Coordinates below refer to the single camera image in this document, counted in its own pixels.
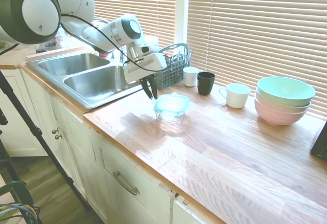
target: sink basin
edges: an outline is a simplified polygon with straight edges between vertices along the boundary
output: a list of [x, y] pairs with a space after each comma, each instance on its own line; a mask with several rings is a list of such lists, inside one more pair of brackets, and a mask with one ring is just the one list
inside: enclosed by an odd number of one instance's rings
[[125, 81], [122, 66], [108, 66], [68, 77], [64, 83], [90, 100], [104, 99], [139, 85], [138, 82], [129, 84]]
[[139, 81], [125, 81], [119, 61], [94, 54], [65, 55], [30, 61], [27, 65], [88, 109], [142, 89]]
[[109, 64], [109, 60], [94, 54], [80, 54], [51, 58], [38, 63], [39, 67], [55, 76], [66, 76]]

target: double sink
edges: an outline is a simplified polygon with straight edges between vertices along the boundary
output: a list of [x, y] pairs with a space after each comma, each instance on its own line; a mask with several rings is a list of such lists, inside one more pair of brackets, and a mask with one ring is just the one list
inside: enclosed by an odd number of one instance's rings
[[94, 54], [65, 55], [30, 61], [27, 65], [89, 109], [142, 89], [138, 81], [125, 81], [118, 61]]

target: drawer handle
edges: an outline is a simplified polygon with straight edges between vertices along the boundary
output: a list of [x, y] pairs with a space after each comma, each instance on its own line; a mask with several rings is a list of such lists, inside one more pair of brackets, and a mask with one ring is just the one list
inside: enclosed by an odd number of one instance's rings
[[133, 195], [135, 195], [135, 196], [137, 195], [137, 187], [129, 188], [125, 183], [123, 183], [122, 180], [119, 179], [119, 176], [121, 175], [121, 173], [119, 171], [113, 172], [112, 175], [116, 179], [116, 181], [118, 181], [118, 183], [121, 184], [121, 186], [123, 188], [125, 188], [127, 191], [129, 191]]

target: white cup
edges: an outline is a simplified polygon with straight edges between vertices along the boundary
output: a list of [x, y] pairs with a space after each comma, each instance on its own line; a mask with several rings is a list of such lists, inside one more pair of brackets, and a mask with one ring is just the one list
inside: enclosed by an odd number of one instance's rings
[[[222, 90], [226, 91], [226, 95], [221, 93]], [[231, 83], [227, 85], [227, 87], [222, 87], [219, 89], [219, 93], [226, 99], [226, 104], [237, 109], [245, 106], [250, 92], [251, 88], [241, 83]]]
[[194, 87], [197, 84], [199, 69], [196, 67], [184, 67], [184, 85], [187, 87]]

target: window blinds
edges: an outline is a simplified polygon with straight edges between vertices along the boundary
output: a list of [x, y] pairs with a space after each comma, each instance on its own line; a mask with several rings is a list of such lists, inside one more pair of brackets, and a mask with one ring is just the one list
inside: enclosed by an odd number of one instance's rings
[[135, 14], [146, 35], [159, 37], [160, 46], [174, 43], [175, 0], [95, 0], [96, 17], [114, 20]]
[[310, 112], [327, 114], [327, 0], [189, 0], [192, 63], [216, 82], [253, 92], [266, 76], [316, 89]]

